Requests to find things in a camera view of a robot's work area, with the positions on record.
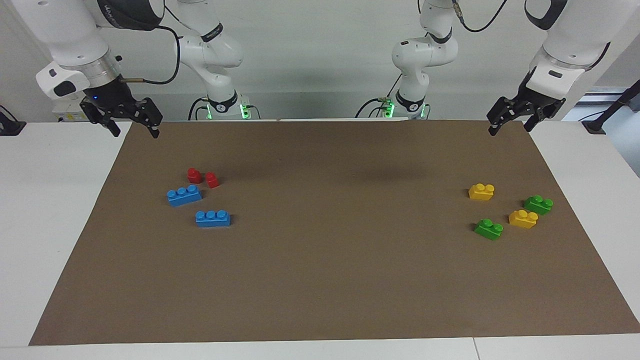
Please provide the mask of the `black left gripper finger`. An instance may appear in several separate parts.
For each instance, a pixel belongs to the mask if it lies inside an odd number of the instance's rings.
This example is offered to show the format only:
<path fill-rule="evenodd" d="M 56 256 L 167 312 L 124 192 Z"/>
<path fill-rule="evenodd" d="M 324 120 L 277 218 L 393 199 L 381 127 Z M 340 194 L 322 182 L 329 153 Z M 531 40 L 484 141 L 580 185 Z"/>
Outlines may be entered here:
<path fill-rule="evenodd" d="M 522 107 L 521 100 L 501 96 L 487 112 L 487 120 L 490 123 L 489 134 L 496 136 L 503 125 L 519 118 Z"/>
<path fill-rule="evenodd" d="M 526 120 L 523 127 L 526 132 L 531 132 L 537 124 L 553 117 L 553 107 L 535 107 L 535 109 L 526 111 L 525 115 L 529 116 L 529 118 Z"/>

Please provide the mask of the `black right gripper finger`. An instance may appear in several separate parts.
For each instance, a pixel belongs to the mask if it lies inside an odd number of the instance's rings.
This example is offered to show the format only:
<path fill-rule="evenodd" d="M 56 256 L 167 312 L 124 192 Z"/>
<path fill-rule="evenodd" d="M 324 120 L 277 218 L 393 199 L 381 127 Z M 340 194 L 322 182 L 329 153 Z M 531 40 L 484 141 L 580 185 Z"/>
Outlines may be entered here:
<path fill-rule="evenodd" d="M 151 98 L 144 98 L 135 103 L 135 122 L 146 127 L 154 139 L 160 135 L 159 126 L 162 120 L 162 112 Z"/>
<path fill-rule="evenodd" d="M 100 124 L 116 138 L 121 134 L 121 128 L 119 128 L 111 116 L 103 116 L 100 119 Z"/>

